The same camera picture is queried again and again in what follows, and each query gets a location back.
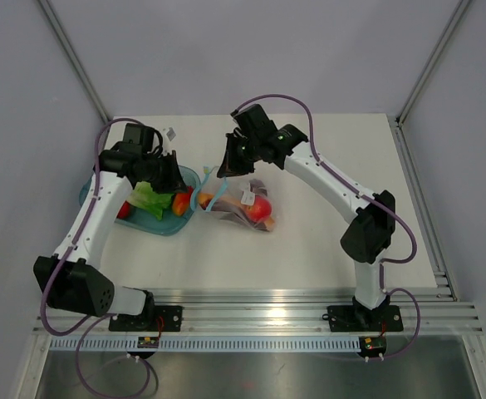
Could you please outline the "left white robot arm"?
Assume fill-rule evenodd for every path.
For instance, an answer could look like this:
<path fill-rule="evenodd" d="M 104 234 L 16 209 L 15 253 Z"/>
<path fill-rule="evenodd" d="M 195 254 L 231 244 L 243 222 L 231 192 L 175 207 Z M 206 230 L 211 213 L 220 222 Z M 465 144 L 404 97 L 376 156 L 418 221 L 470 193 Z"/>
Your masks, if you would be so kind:
<path fill-rule="evenodd" d="M 158 131 L 124 117 L 121 140 L 102 142 L 115 124 L 106 123 L 94 145 L 91 186 L 73 225 L 51 256 L 40 256 L 33 272 L 42 291 L 40 319 L 45 330 L 63 337 L 89 318 L 122 316 L 139 331 L 150 329 L 158 314 L 153 293 L 113 283 L 101 271 L 101 258 L 120 208 L 139 183 L 160 194 L 187 189 L 171 142 L 173 129 Z"/>

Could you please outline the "clear zip top bag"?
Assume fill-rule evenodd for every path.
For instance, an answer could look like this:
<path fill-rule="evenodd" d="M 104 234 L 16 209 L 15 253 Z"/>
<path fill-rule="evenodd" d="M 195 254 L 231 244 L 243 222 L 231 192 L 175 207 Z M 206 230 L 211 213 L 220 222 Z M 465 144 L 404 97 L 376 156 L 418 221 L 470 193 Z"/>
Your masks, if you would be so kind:
<path fill-rule="evenodd" d="M 190 197 L 190 208 L 216 219 L 270 233 L 276 221 L 270 190 L 252 176 L 217 176 L 218 166 L 205 166 L 204 178 Z"/>

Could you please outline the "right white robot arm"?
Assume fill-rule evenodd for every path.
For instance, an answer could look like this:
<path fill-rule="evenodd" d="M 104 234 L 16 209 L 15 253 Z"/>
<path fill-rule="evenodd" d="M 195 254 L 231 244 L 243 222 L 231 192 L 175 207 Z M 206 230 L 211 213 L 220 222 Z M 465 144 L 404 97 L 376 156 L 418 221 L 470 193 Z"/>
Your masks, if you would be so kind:
<path fill-rule="evenodd" d="M 263 161 L 296 176 L 328 201 L 348 225 L 340 245 L 353 260 L 356 276 L 352 303 L 341 321 L 364 331 L 374 328 L 390 304 L 380 284 L 380 261 L 395 232 L 390 215 L 395 197 L 387 190 L 367 195 L 354 180 L 331 172 L 305 133 L 291 124 L 277 127 L 259 104 L 231 116 L 236 126 L 226 135 L 218 177 L 252 174 L 255 164 Z"/>

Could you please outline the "red toy apple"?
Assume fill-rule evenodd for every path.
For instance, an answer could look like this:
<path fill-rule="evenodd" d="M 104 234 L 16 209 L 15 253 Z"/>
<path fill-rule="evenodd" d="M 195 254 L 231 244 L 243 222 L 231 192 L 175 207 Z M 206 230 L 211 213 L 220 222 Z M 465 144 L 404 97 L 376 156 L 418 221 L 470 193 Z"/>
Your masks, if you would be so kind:
<path fill-rule="evenodd" d="M 252 205 L 245 206 L 245 211 L 253 223 L 262 223 L 272 214 L 272 205 L 267 198 L 256 196 Z"/>

